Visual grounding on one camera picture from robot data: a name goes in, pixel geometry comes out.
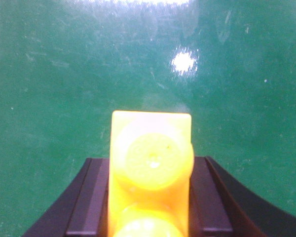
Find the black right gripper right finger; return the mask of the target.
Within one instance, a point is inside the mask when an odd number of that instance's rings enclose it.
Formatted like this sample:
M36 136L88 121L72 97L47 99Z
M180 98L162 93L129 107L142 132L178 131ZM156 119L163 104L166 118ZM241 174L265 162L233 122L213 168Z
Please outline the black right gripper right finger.
M296 217L264 200L211 157L195 157L189 236L296 237Z

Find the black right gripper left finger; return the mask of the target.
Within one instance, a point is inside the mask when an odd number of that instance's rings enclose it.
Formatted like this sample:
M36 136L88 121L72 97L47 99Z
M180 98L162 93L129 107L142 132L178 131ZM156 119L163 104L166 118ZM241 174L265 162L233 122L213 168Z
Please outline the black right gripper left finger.
M23 235L108 236L108 180L109 160L87 158L64 192Z

